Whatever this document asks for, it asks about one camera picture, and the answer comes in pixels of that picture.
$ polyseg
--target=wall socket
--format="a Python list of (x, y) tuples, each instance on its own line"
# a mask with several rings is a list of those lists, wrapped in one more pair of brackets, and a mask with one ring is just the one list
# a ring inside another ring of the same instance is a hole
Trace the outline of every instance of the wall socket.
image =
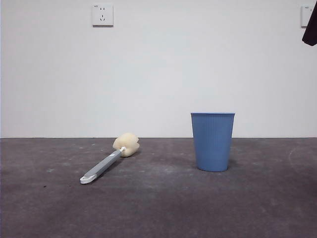
[(92, 6), (93, 26), (113, 26), (113, 4), (101, 3)]
[(311, 18), (314, 6), (302, 6), (301, 7), (301, 26), (307, 27)]

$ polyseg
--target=gray plastic handle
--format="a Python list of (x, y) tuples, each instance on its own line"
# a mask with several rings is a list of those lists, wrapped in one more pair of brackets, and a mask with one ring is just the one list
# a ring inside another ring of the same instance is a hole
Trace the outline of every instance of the gray plastic handle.
[(121, 151), (116, 150), (108, 157), (104, 158), (97, 165), (95, 165), (91, 170), (84, 174), (85, 177), (96, 175), (97, 177), (101, 175), (107, 168), (110, 167), (117, 159), (121, 156)]

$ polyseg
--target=ribbed cup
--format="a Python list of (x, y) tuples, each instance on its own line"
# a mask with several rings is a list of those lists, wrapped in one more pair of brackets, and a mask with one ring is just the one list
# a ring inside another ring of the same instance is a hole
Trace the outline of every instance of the ribbed cup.
[(221, 172), (228, 168), (234, 113), (191, 113), (197, 167)]

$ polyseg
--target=black fabric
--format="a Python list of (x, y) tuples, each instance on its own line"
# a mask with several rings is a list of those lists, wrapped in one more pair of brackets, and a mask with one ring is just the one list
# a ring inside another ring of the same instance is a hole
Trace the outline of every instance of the black fabric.
[(310, 46), (317, 44), (317, 4), (314, 7), (312, 16), (304, 33), (303, 41)]

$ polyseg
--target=yellow sponge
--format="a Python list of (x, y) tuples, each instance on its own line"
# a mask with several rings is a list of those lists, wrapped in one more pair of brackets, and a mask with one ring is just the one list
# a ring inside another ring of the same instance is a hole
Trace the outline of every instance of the yellow sponge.
[(121, 157), (129, 157), (133, 155), (140, 147), (138, 141), (139, 138), (136, 135), (124, 133), (123, 135), (116, 138), (113, 143), (113, 148), (120, 150), (122, 147), (125, 147), (125, 149), (121, 152)]

